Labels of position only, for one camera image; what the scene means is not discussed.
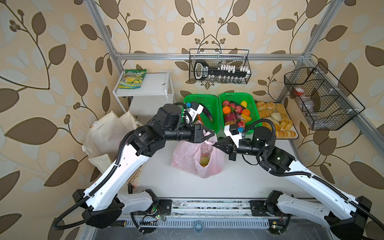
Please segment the yellow-green snack packet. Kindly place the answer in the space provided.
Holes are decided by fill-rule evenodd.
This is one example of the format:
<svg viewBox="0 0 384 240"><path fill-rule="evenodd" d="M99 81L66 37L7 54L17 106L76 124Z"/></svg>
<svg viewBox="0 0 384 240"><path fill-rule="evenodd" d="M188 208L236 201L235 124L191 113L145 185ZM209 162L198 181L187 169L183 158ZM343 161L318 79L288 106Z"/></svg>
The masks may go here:
<svg viewBox="0 0 384 240"><path fill-rule="evenodd" d="M147 70L125 70L119 82L119 89L139 89L147 74Z"/></svg>

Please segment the green cabbage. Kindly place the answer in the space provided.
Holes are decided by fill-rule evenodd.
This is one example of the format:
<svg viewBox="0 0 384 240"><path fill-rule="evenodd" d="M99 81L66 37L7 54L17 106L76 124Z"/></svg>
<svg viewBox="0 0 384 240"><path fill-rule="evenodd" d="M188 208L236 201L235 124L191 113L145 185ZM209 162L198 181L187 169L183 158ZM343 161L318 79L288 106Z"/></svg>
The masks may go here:
<svg viewBox="0 0 384 240"><path fill-rule="evenodd" d="M210 158L207 157L207 156L202 156L202 157L200 158L200 165L201 165L203 168L206 167L206 166L209 164L209 162L210 162Z"/></svg>

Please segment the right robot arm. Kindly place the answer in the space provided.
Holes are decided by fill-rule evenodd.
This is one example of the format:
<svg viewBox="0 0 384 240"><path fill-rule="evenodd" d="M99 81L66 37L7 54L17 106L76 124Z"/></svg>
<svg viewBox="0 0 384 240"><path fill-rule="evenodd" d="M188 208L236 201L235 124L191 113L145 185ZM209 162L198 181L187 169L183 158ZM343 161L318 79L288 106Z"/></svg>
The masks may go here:
<svg viewBox="0 0 384 240"><path fill-rule="evenodd" d="M275 177L285 178L301 187L318 203L307 202L272 191L265 200L270 215L295 215L328 228L340 240L364 240L367 220L380 228L384 224L371 214L372 203L361 196L346 194L328 181L311 172L300 161L275 146L276 127L268 119L260 119L247 128L225 127L226 138L214 147L228 154L231 161L236 155L254 156L257 165Z"/></svg>

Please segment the green basket with vegetables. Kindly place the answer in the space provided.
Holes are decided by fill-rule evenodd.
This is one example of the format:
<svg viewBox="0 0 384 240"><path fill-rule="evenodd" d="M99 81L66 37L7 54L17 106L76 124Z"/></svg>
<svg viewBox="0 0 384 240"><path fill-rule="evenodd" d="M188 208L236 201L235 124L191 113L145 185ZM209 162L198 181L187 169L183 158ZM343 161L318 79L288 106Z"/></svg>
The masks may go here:
<svg viewBox="0 0 384 240"><path fill-rule="evenodd" d="M205 107L207 107L208 111L211 113L213 117L213 123L209 120L209 118L204 113L201 113L200 116L203 121L203 124L207 128L215 131L216 134L218 134L221 129L221 118L220 118L221 108L219 107L219 99L214 95L198 95L198 94L188 95L184 98L184 103L191 103L193 101L199 104L203 104Z"/></svg>

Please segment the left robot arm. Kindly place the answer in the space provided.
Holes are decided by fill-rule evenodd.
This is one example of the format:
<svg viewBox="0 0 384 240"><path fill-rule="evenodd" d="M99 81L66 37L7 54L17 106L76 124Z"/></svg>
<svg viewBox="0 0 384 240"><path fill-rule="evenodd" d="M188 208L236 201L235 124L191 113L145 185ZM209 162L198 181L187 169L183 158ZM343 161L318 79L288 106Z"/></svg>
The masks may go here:
<svg viewBox="0 0 384 240"><path fill-rule="evenodd" d="M207 111L197 102L166 104L145 125L128 132L120 142L116 160L102 176L85 190L73 194L75 204L57 217L51 228L65 230L86 224L103 229L111 226L123 213L151 210L157 201L151 191L129 195L120 200L118 191L128 179L167 141L203 143L215 135L195 118Z"/></svg>

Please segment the pink plastic grocery bag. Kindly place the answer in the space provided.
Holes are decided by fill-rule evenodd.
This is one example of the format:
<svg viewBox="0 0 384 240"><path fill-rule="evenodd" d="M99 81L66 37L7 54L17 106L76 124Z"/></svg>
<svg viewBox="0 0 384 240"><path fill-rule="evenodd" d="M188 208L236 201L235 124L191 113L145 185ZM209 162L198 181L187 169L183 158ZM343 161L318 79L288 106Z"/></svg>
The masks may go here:
<svg viewBox="0 0 384 240"><path fill-rule="evenodd" d="M221 173L225 167L225 153L213 147L217 136L199 144L181 141L173 152L171 166L178 170L206 179ZM207 156L210 162L206 167L200 165L200 158Z"/></svg>

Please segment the cream canvas tote bag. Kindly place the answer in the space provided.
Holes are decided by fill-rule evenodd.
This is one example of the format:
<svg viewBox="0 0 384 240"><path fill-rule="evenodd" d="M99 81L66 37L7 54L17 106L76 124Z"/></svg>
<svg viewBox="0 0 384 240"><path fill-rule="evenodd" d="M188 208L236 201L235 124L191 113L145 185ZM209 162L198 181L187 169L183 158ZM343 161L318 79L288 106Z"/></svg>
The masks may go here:
<svg viewBox="0 0 384 240"><path fill-rule="evenodd" d="M105 173L116 159L124 136L142 125L129 111L121 117L110 112L91 125L82 145L82 150L89 157L89 162L95 166L91 183L100 174Z"/></svg>

